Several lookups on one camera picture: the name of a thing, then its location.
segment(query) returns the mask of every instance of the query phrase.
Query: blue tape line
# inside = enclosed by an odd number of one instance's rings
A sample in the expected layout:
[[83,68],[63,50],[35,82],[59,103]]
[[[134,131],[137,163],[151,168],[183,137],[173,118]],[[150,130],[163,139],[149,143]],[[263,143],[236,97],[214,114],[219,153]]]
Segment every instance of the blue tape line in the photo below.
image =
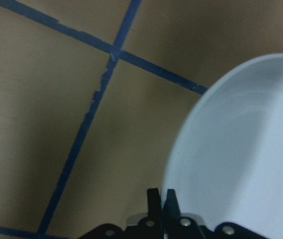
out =
[[81,42],[84,42],[90,46],[93,46],[101,51],[104,51],[106,53],[110,53],[111,45],[98,39],[97,37],[94,37],[88,33],[82,32],[82,31],[76,31],[74,29],[71,29],[67,26],[64,26],[59,23],[58,20],[41,13],[40,11],[37,11],[29,6],[26,6],[24,4],[21,4],[18,1],[15,0],[0,0],[0,6],[3,6],[11,11],[14,11],[20,15],[26,16],[29,19],[32,19],[38,23],[41,23],[45,26],[48,26],[54,30],[59,31],[60,33],[63,33],[65,35],[71,36]]
[[35,239],[35,238],[37,239],[66,239],[66,238],[60,238],[60,237],[49,236],[49,235],[39,235],[38,233],[32,233],[32,232],[4,228],[4,227],[0,227],[0,234],[18,237],[18,238],[31,238],[31,239]]
[[157,76],[163,77],[173,83],[176,83],[184,88],[192,90],[200,95],[204,94],[207,91],[207,88],[194,83],[193,81],[187,80],[177,74],[174,74],[164,68],[161,68],[149,61],[146,61],[138,56],[130,54],[129,52],[123,51],[121,54],[121,59],[127,61],[137,67],[140,67],[148,72],[151,72]]
[[96,114],[96,111],[98,109],[98,106],[100,105],[101,99],[105,93],[107,84],[109,83],[109,80],[113,74],[113,71],[118,63],[119,55],[121,53],[121,47],[126,39],[126,36],[128,34],[129,28],[133,22],[134,16],[138,10],[139,4],[141,0],[132,0],[129,8],[126,12],[126,15],[123,19],[123,23],[119,29],[119,32],[117,34],[117,37],[115,39],[114,45],[112,46],[111,50],[111,56],[108,60],[107,66],[106,66],[106,72],[101,77],[100,82],[100,89],[99,91],[96,91],[93,95],[93,99],[90,104],[90,108],[87,112],[87,114],[84,117],[84,121],[82,122],[80,129],[76,135],[75,141],[72,145],[71,151],[69,153],[69,156],[66,160],[66,163],[64,165],[63,171],[60,175],[60,178],[57,182],[57,186],[55,188],[55,191],[51,197],[51,200],[46,208],[44,217],[41,221],[41,224],[38,228],[38,233],[45,234],[47,231],[47,228],[52,220],[52,217],[54,215],[54,212],[56,210],[57,204],[62,196],[62,193],[65,189],[65,185],[69,179],[69,176],[71,174],[71,171],[73,169],[74,163],[78,157],[78,154],[81,150],[81,147],[84,143],[85,137],[87,135],[87,132],[92,124],[92,121],[94,119],[94,116]]
[[[118,55],[114,55],[114,51],[113,49],[111,48],[116,48],[116,47],[119,47],[118,46],[111,46],[110,44],[88,34],[88,33],[85,33],[85,32],[79,32],[79,31],[76,31],[76,30],[73,30],[69,27],[66,27],[64,25],[61,25],[58,23],[58,20],[48,16],[48,15],[45,15],[37,10],[34,10],[26,5],[23,5],[15,0],[0,0],[0,5],[5,7],[5,8],[8,8],[16,13],[19,13],[23,16],[26,16],[38,23],[41,23],[41,24],[44,24],[48,27],[51,27],[63,34],[66,34],[68,36],[71,36],[81,42],[84,42],[90,46],[93,46],[97,49],[100,49],[106,53],[110,53],[112,55],[112,57],[114,59],[117,59],[118,57],[120,57],[121,59],[123,59],[124,61],[127,61],[137,67],[140,67],[146,71],[149,71],[157,76],[160,76],[160,77],[163,77],[164,79],[167,79],[171,82],[174,82],[182,87],[185,87],[187,89],[190,89],[198,94],[203,94],[205,93],[205,91],[207,90],[206,87],[202,86],[202,85],[199,85],[199,84],[196,84],[194,83],[193,81],[190,81],[190,80],[187,80],[186,78],[184,77],[181,77],[177,74],[174,74],[170,71],[167,71],[159,66],[156,66],[155,64],[152,64],[146,60],[143,60],[142,58],[138,57],[138,56],[135,56],[133,54],[130,54],[126,51],[122,51],[122,52],[119,52],[118,54],[120,54],[120,56]],[[116,40],[118,42],[122,41],[122,36],[121,35],[118,35]]]

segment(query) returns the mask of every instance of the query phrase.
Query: white plate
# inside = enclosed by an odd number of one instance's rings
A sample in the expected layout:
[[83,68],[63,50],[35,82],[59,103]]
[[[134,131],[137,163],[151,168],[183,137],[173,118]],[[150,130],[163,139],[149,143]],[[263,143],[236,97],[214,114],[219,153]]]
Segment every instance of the white plate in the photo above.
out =
[[236,67],[204,94],[170,153],[163,202],[168,188],[211,230],[228,221],[283,239],[283,54]]

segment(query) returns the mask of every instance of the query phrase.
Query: metal bolt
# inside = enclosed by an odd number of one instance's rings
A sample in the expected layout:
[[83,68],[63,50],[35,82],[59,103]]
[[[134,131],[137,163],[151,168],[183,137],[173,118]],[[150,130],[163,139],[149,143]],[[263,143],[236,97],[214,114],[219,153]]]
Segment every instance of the metal bolt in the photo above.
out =
[[108,237],[112,237],[113,235],[115,235],[115,232],[113,230],[108,230],[105,232],[105,235]]
[[235,230],[231,226],[224,226],[222,228],[222,231],[224,234],[227,234],[227,235],[233,235],[235,233]]
[[190,226],[191,221],[188,218],[182,218],[180,220],[180,224],[184,227]]
[[146,226],[147,227],[153,227],[153,226],[155,226],[155,222],[152,221],[152,220],[148,220],[148,221],[146,221]]

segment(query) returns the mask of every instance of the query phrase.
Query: screw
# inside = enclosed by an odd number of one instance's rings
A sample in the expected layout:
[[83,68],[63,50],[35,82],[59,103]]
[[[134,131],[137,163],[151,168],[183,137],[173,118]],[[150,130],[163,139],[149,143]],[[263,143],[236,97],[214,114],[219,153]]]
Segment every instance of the screw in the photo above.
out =
[[222,228],[222,231],[224,234],[227,234],[227,235],[233,235],[235,233],[235,230],[231,226],[224,226]]
[[152,221],[152,220],[148,220],[148,221],[146,221],[146,226],[147,227],[153,227],[153,226],[155,226],[155,222]]
[[180,224],[184,227],[190,226],[191,221],[188,218],[182,218],[180,220]]
[[115,232],[113,230],[108,230],[105,232],[105,235],[108,237],[112,237],[113,235],[115,235]]

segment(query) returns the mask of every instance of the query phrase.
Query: white bowl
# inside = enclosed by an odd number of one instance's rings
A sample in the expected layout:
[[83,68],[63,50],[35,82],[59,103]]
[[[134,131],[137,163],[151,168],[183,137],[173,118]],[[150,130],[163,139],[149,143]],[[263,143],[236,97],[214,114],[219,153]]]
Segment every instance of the white bowl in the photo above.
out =
[[162,200],[214,230],[234,222],[283,239],[283,54],[222,77],[190,112],[166,167]]

